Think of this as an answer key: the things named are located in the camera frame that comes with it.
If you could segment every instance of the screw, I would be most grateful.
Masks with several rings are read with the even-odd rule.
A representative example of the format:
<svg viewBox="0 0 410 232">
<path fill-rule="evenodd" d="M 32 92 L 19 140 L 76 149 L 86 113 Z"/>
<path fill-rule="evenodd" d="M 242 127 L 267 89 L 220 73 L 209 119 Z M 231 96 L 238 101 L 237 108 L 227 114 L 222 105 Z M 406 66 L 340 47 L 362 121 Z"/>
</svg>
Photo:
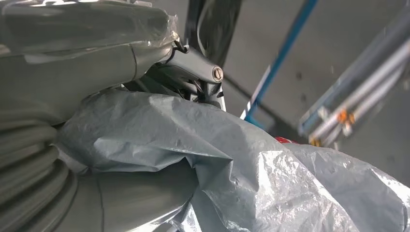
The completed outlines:
<svg viewBox="0 0 410 232">
<path fill-rule="evenodd" d="M 223 71 L 220 67 L 215 67 L 212 73 L 214 80 L 220 82 L 223 79 Z"/>
</svg>

